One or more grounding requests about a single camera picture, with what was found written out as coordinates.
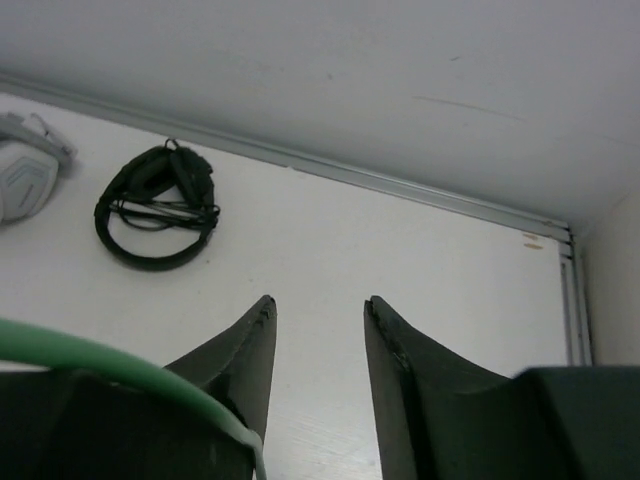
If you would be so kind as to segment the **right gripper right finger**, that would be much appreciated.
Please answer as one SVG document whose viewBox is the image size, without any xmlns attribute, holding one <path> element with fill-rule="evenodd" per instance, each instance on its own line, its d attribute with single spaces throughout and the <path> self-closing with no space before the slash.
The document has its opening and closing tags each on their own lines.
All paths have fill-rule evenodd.
<svg viewBox="0 0 640 480">
<path fill-rule="evenodd" d="M 364 333 L 386 479 L 635 479 L 639 371 L 538 367 L 504 377 L 423 334 L 384 299 Z"/>
</svg>

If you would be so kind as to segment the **grey white headphones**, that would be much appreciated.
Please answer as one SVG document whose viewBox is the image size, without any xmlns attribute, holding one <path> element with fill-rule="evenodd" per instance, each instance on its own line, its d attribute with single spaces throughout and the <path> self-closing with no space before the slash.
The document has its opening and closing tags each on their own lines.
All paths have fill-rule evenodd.
<svg viewBox="0 0 640 480">
<path fill-rule="evenodd" d="M 37 214 L 61 175 L 73 169 L 77 148 L 40 115 L 1 114 L 1 222 Z"/>
</svg>

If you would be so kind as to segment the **black headphones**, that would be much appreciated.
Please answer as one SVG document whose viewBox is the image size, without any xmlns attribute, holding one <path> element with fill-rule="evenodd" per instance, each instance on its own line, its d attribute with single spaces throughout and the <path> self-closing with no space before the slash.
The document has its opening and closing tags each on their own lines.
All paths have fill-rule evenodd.
<svg viewBox="0 0 640 480">
<path fill-rule="evenodd" d="M 205 158 L 174 139 L 136 156 L 111 180 L 95 206 L 94 227 L 102 245 L 121 263 L 142 271 L 169 271 L 189 263 L 206 248 L 219 222 L 212 174 Z M 177 228 L 196 232 L 198 238 L 168 256 L 137 255 L 111 236 L 113 215 L 141 231 Z"/>
</svg>

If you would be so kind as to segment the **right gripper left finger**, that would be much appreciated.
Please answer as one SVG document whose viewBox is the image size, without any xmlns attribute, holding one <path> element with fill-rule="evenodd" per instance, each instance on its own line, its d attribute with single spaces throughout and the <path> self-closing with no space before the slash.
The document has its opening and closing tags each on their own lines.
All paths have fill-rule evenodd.
<svg viewBox="0 0 640 480">
<path fill-rule="evenodd" d="M 277 308 L 260 298 L 165 367 L 1 324 L 5 479 L 263 479 Z"/>
</svg>

